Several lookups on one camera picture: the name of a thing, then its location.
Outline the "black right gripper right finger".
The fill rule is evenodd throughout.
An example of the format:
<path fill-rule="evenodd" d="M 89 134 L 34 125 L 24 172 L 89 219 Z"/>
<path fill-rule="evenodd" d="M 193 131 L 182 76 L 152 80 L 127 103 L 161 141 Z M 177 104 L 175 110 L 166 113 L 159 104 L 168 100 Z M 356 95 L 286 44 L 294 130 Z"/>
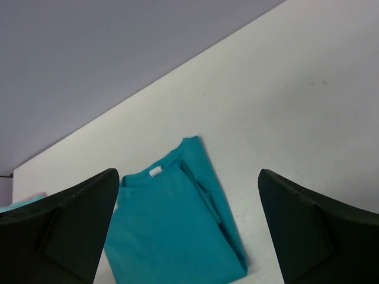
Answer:
<path fill-rule="evenodd" d="M 268 169 L 258 190 L 285 283 L 378 283 L 378 214 Z"/>

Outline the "teal t-shirt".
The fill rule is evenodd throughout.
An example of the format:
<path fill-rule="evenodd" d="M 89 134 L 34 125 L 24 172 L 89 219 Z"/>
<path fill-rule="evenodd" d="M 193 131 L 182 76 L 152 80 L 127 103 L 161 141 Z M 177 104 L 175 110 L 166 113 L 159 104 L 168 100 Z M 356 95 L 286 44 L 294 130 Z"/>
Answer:
<path fill-rule="evenodd" d="M 104 246 L 117 283 L 231 283 L 248 273 L 201 139 L 122 178 Z"/>

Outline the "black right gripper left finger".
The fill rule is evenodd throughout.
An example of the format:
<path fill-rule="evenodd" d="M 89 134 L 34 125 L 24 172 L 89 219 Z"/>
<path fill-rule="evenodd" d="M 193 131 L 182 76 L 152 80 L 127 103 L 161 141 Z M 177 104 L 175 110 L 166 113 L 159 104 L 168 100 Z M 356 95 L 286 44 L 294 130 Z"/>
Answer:
<path fill-rule="evenodd" d="M 93 283 L 118 195 L 107 169 L 1 213 L 1 283 Z"/>

